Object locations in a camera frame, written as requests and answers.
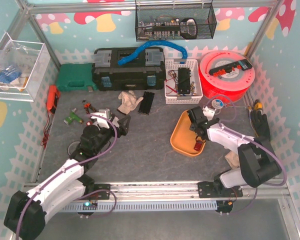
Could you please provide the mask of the white leather work glove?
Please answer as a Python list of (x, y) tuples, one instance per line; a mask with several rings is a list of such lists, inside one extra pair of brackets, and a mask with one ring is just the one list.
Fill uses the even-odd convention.
[(131, 111), (135, 110), (138, 104), (144, 99), (143, 96), (137, 98), (133, 90), (122, 91), (118, 99), (121, 100), (121, 105), (117, 111), (124, 115), (128, 115)]

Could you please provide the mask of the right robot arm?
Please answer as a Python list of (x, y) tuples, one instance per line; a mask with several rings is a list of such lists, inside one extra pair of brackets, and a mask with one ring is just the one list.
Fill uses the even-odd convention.
[(209, 120), (199, 106), (188, 110), (187, 115), (190, 130), (198, 137), (217, 143), (238, 156), (239, 167), (225, 171), (217, 177), (224, 188), (257, 188), (280, 174), (283, 174), (283, 180), (278, 186), (286, 183), (287, 173), (266, 137), (244, 135), (225, 126), (218, 118)]

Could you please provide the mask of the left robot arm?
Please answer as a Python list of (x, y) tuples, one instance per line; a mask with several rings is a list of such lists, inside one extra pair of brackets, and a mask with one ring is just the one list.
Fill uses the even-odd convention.
[(119, 119), (107, 108), (89, 116), (94, 122), (83, 129), (66, 162), (42, 183), (11, 197), (3, 223), (17, 240), (36, 239), (48, 221), (73, 201), (86, 199), (90, 206), (93, 200), (113, 195), (108, 184), (97, 186), (87, 172), (128, 134), (131, 116)]

